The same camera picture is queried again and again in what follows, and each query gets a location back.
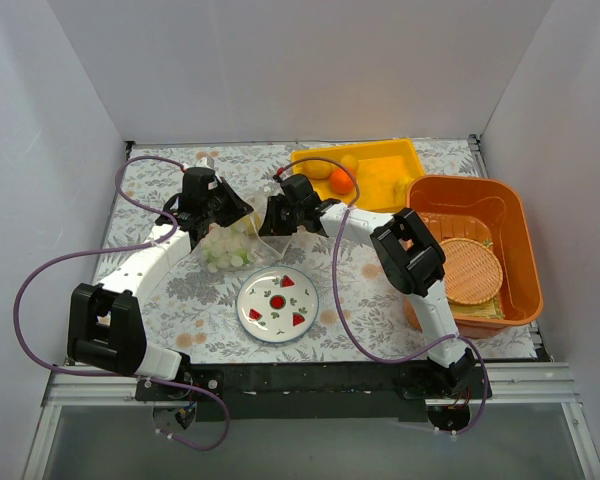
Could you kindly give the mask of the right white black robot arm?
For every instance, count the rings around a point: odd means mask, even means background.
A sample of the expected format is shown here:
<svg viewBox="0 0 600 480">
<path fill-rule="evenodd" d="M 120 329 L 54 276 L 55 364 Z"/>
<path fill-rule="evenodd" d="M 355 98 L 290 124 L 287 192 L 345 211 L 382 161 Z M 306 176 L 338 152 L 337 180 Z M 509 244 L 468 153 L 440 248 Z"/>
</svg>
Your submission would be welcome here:
<svg viewBox="0 0 600 480">
<path fill-rule="evenodd" d="M 444 284 L 445 254 L 419 215 L 410 208 L 395 214 L 357 209 L 336 199 L 322 200 L 309 179 L 274 176 L 282 192 L 267 200 L 262 237 L 288 236 L 299 228 L 335 241 L 332 282 L 337 282 L 337 249 L 342 240 L 374 249 L 389 283 L 409 300 L 425 336 L 434 389 L 455 397 L 469 384 L 476 364 L 460 339 Z"/>
</svg>

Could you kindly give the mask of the fake orange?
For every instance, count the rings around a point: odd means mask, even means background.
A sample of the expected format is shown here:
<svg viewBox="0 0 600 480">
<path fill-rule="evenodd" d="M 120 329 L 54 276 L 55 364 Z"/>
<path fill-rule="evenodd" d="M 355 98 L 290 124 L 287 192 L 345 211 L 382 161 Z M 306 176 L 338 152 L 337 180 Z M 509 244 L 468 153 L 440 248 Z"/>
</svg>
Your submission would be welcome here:
<svg viewBox="0 0 600 480">
<path fill-rule="evenodd" d="M 329 187 L 338 195 L 347 195 L 355 190 L 355 182 L 345 170 L 336 168 L 329 177 Z"/>
</svg>

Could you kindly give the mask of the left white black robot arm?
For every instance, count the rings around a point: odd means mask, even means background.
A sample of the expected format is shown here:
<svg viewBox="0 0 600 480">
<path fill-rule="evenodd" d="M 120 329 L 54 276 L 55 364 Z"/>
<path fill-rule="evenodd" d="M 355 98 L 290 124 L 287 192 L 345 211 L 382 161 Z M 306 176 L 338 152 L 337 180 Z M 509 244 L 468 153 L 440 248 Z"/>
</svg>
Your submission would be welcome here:
<svg viewBox="0 0 600 480">
<path fill-rule="evenodd" d="M 147 340 L 142 306 L 211 226 L 230 227 L 252 212 L 213 169 L 186 169 L 181 191 L 167 200 L 150 231 L 149 247 L 133 253 L 98 284 L 74 289 L 69 358 L 123 376 L 158 378 L 158 387 L 168 398 L 185 398 L 193 386 L 191 373 L 182 368 L 187 360 Z"/>
</svg>

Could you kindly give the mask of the fake yellow mango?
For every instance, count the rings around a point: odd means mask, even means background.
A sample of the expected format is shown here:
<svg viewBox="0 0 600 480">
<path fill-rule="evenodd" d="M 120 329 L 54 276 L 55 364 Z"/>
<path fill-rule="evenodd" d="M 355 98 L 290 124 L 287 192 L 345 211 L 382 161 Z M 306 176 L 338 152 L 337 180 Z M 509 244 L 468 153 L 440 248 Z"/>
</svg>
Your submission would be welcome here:
<svg viewBox="0 0 600 480">
<path fill-rule="evenodd" d="M 302 174 L 310 180 L 326 180 L 334 170 L 334 166 L 330 162 L 320 159 L 308 160 L 303 162 L 300 167 Z"/>
</svg>

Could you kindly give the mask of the clear zip top bag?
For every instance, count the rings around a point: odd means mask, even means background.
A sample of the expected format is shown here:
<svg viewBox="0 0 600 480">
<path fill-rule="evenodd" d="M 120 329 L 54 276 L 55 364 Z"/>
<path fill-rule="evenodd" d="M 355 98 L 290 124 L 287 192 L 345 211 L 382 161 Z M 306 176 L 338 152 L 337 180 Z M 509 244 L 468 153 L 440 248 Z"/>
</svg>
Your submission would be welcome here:
<svg viewBox="0 0 600 480">
<path fill-rule="evenodd" d="M 193 250 L 200 265 L 211 273 L 247 271 L 269 266 L 283 259 L 291 236 L 263 237 L 259 234 L 273 188 L 265 186 L 244 199 L 253 207 L 229 227 L 212 224 L 209 233 Z"/>
</svg>

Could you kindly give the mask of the smooth fake yellow lemon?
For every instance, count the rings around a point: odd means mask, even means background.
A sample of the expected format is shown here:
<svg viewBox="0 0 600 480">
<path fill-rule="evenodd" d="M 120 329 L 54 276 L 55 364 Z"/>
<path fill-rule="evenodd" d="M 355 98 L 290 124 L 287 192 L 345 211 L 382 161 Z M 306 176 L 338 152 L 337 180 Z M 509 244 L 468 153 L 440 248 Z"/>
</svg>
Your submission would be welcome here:
<svg viewBox="0 0 600 480">
<path fill-rule="evenodd" d="M 357 173 L 359 168 L 359 160 L 351 154 L 344 155 L 340 159 L 340 164 L 354 174 Z"/>
</svg>

